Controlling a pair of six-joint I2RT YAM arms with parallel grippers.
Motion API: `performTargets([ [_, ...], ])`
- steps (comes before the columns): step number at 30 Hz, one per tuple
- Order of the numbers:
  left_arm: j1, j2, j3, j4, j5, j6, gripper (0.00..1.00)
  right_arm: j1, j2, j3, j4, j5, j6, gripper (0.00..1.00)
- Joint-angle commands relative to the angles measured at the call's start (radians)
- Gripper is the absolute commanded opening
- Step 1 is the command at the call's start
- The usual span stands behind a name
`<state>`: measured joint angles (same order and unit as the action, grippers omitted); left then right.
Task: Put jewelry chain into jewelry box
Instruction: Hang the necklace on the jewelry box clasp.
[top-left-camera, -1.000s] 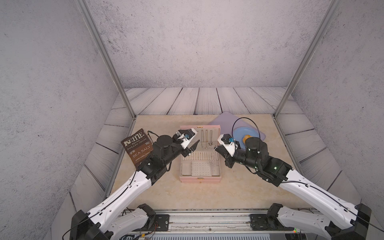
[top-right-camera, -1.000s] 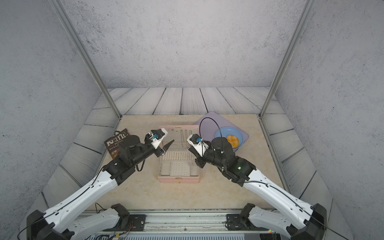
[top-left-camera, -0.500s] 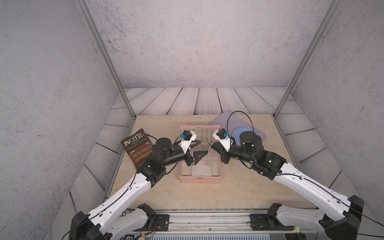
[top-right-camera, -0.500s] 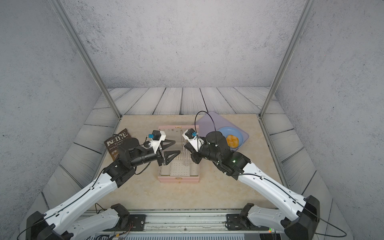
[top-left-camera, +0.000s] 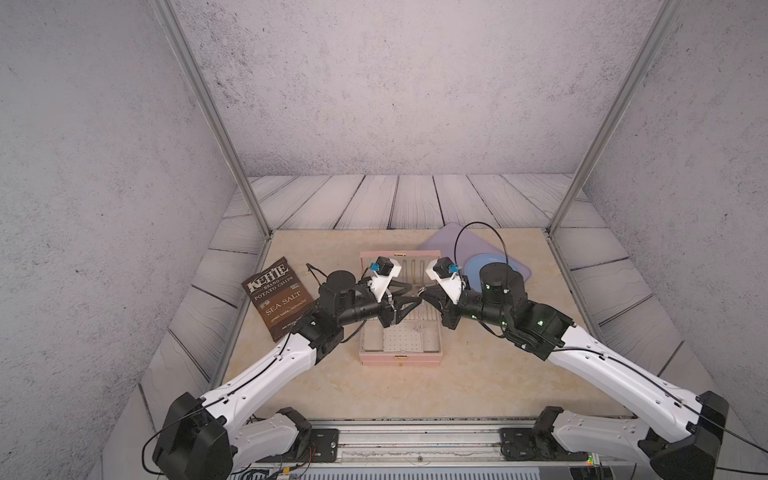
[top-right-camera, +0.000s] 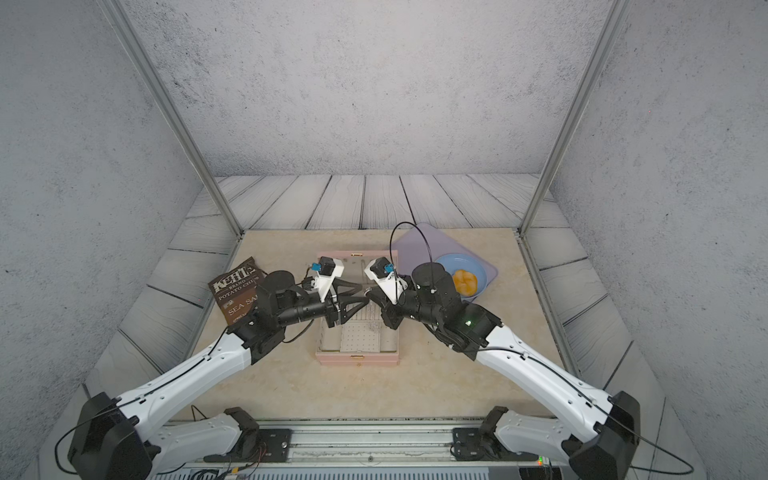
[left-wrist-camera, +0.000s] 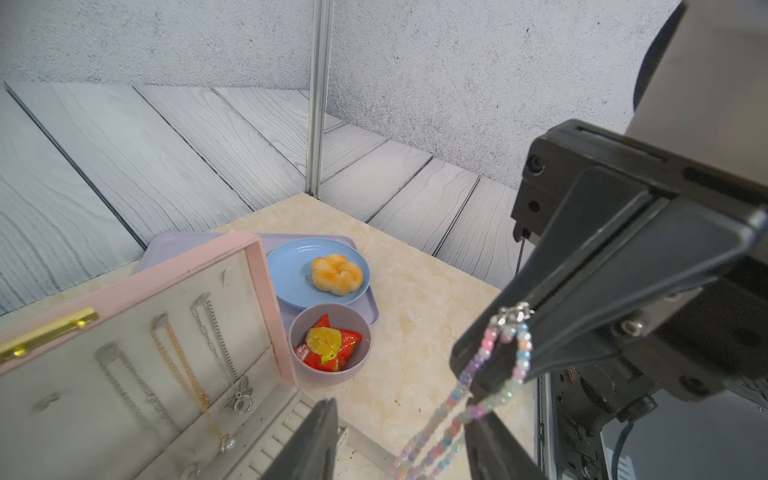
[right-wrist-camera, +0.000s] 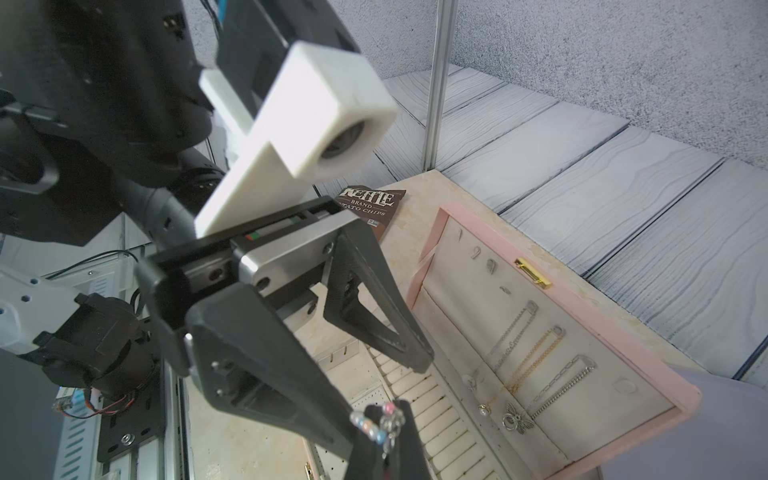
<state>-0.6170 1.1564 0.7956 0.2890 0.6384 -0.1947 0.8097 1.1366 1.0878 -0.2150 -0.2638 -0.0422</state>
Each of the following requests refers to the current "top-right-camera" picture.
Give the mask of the pink jewelry box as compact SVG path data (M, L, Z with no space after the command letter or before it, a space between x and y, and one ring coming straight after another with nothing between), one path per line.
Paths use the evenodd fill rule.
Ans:
M363 289L376 283L364 273L367 265L387 254L384 250L322 251L320 256L339 259L343 280ZM315 357L325 366L396 366L400 361L399 332L385 326L379 307L371 302L344 325L329 328L321 323Z

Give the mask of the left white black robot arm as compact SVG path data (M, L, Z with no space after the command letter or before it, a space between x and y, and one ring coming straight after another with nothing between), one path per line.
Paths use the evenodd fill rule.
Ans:
M67 473L82 479L147 479L201 458L258 461L264 451L259 425L241 408L186 425L166 423L283 344L288 326L316 318L329 326L344 324L369 302L361 289L337 274L315 273L302 282L285 270L268 274L256 288L251 310L211 345L140 387L86 401L66 433L72 439Z

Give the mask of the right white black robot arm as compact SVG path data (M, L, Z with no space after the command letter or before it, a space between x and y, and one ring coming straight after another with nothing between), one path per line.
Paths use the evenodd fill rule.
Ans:
M568 373L526 344L486 308L465 301L451 275L435 262L401 276L385 257L371 261L375 282L367 295L393 330L410 318L440 342L511 380L552 418L492 410L480 431L509 453L539 454L565 461L581 479L623 479L645 442L641 407L629 393L610 394Z

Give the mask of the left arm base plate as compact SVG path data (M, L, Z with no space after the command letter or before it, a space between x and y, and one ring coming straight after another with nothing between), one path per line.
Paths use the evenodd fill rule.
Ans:
M288 459L291 429L245 430L234 447L221 455L208 455L205 463L284 463Z

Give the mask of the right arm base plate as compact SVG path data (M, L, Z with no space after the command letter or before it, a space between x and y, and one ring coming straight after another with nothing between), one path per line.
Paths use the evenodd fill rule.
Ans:
M454 428L450 453L457 461L539 461L538 455L507 450L479 428Z

